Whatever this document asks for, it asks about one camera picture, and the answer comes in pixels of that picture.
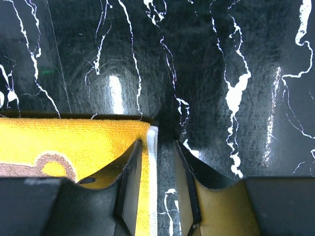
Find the towel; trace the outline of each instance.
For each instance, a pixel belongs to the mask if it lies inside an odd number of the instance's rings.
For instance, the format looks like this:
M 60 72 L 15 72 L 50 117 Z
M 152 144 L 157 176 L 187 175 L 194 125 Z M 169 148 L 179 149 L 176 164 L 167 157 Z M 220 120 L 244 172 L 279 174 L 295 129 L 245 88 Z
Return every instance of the towel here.
M 83 179 L 143 142 L 136 235 L 157 235 L 158 128 L 134 120 L 0 119 L 0 176 Z

